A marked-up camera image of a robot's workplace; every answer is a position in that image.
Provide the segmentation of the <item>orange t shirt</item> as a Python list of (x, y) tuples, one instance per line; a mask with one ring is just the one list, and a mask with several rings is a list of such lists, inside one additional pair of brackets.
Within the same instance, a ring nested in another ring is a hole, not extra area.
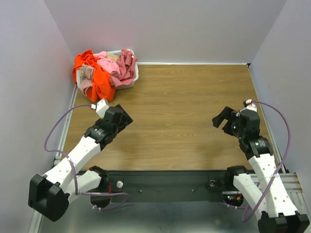
[(115, 95), (115, 88), (111, 84), (110, 74), (101, 68), (97, 63), (98, 60), (99, 58), (93, 55), (92, 50), (87, 50), (76, 55), (72, 70), (73, 81), (78, 85), (76, 72), (82, 67), (82, 65), (91, 66), (94, 68), (92, 86), (86, 90), (86, 96), (92, 102), (96, 102), (98, 99), (112, 101)]

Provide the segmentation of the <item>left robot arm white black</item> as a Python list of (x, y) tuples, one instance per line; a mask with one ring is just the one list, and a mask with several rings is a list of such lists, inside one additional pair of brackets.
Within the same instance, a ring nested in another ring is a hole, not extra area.
[(29, 185), (28, 205), (52, 222), (58, 221), (66, 212), (69, 204), (79, 196), (112, 198), (129, 195), (124, 192), (98, 193), (110, 189), (105, 170), (94, 166), (83, 175), (77, 173), (95, 155), (99, 154), (113, 139), (132, 123), (132, 118), (121, 105), (109, 106), (103, 99), (97, 104), (91, 104), (100, 117), (89, 127), (75, 148), (66, 154), (55, 167), (43, 175), (35, 174)]

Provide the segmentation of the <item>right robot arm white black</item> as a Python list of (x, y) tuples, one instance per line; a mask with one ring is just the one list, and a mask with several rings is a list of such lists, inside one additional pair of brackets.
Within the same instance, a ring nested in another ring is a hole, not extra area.
[(224, 133), (234, 136), (253, 168), (259, 184), (256, 185), (244, 166), (228, 167), (224, 185), (237, 189), (247, 201), (258, 221), (261, 233), (303, 233), (310, 225), (291, 201), (277, 171), (272, 147), (267, 138), (260, 135), (260, 117), (253, 103), (235, 111), (225, 107), (212, 119), (213, 126), (223, 126)]

